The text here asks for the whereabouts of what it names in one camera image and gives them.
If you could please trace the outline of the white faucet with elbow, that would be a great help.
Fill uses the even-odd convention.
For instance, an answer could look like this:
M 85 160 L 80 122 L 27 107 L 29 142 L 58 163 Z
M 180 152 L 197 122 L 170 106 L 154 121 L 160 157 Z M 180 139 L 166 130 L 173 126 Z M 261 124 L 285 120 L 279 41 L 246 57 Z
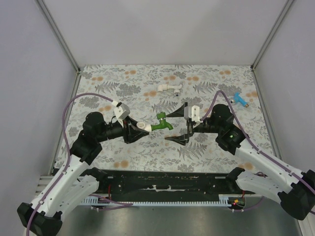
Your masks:
M 163 91 L 167 91 L 167 90 L 173 90 L 173 94 L 175 96 L 179 96 L 182 88 L 183 88 L 182 84 L 179 84 L 177 86 L 172 86 L 170 84 L 161 84 L 161 85 L 158 85 L 157 91 L 163 92 Z

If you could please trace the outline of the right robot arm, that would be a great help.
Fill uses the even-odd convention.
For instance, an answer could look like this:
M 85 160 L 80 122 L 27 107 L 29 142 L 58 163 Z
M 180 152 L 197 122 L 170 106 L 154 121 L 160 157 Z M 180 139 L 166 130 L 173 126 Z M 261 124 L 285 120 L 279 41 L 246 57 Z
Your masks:
M 315 207 L 315 173 L 303 172 L 273 155 L 268 155 L 254 143 L 246 132 L 233 122 L 236 116 L 224 104 L 217 104 L 211 115 L 200 118 L 200 108 L 184 103 L 176 111 L 157 116 L 163 125 L 159 129 L 169 128 L 166 118 L 184 118 L 187 121 L 187 133 L 182 136 L 168 137 L 169 141 L 186 145 L 195 133 L 217 134 L 216 142 L 224 151 L 250 161 L 262 171 L 255 175 L 242 168 L 233 169 L 225 181 L 230 193 L 240 190 L 254 192 L 281 205 L 283 210 L 297 220 L 304 220 Z

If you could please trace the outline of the white PVC elbow fitting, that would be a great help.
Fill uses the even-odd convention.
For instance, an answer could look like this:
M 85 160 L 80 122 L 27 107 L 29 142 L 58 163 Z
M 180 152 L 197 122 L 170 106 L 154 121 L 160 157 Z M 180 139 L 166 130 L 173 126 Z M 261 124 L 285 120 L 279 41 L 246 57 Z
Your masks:
M 145 130 L 147 132 L 152 132 L 152 126 L 148 123 L 138 122 L 136 125 L 139 129 Z

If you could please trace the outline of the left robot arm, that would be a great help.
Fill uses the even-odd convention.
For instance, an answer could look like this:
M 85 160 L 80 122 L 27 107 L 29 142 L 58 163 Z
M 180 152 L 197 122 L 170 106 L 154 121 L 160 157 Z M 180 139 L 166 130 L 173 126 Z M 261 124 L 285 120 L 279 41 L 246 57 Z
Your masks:
M 151 131 L 150 125 L 130 117 L 106 123 L 101 113 L 89 113 L 77 140 L 68 150 L 68 159 L 63 166 L 31 203 L 21 203 L 18 207 L 18 216 L 27 233 L 57 235 L 65 218 L 86 197 L 108 189 L 108 180 L 103 178 L 105 172 L 90 167 L 102 150 L 102 142 L 123 137 L 129 144 Z

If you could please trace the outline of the green faucet chrome knob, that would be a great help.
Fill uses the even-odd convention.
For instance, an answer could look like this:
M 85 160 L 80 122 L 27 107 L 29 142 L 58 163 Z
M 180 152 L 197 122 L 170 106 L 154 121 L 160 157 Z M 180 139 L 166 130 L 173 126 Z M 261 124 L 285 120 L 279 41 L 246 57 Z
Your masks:
M 157 119 L 159 120 L 159 124 L 151 125 L 152 131 L 161 129 L 173 130 L 173 126 L 166 121 L 165 112 L 157 113 Z

